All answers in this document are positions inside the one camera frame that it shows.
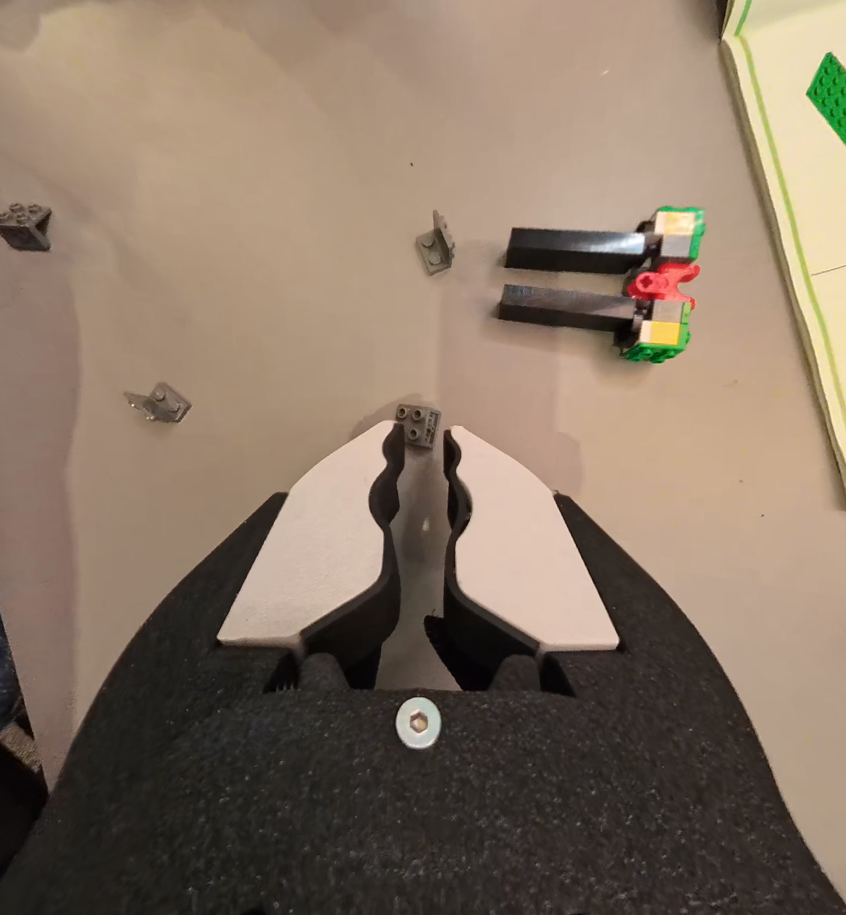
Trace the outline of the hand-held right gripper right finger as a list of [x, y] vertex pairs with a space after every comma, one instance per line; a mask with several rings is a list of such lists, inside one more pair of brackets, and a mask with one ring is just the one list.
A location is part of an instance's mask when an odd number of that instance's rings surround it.
[[522, 657], [540, 682], [550, 655], [621, 647], [557, 494], [462, 426], [444, 434], [449, 536], [440, 616], [425, 619], [465, 692], [489, 689]]

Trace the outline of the black and green brick assembly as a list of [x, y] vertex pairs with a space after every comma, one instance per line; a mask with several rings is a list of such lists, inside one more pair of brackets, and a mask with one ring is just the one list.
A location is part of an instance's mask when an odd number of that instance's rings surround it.
[[617, 295], [506, 284], [497, 319], [531, 326], [607, 333], [623, 360], [662, 364], [690, 340], [695, 300], [682, 287], [695, 280], [706, 231], [705, 211], [663, 206], [632, 232], [516, 227], [505, 267], [546, 273], [610, 275]]

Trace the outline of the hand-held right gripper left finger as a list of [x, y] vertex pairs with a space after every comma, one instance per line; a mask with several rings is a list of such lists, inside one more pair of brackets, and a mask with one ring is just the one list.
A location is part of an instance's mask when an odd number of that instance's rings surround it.
[[292, 486], [223, 621], [218, 642], [329, 654], [354, 689], [371, 690], [399, 621], [402, 586], [391, 524], [399, 511], [404, 431], [383, 421]]

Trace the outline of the building instruction booklet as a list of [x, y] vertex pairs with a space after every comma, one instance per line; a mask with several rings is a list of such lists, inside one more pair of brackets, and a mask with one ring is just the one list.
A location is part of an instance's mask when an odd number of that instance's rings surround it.
[[726, 2], [721, 39], [846, 492], [846, 2]]

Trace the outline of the dark grey stud brick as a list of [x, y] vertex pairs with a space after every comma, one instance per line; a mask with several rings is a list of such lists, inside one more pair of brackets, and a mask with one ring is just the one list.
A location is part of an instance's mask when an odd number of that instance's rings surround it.
[[0, 213], [0, 237], [20, 252], [46, 253], [51, 250], [48, 228], [52, 217], [50, 207], [40, 204], [11, 204]]

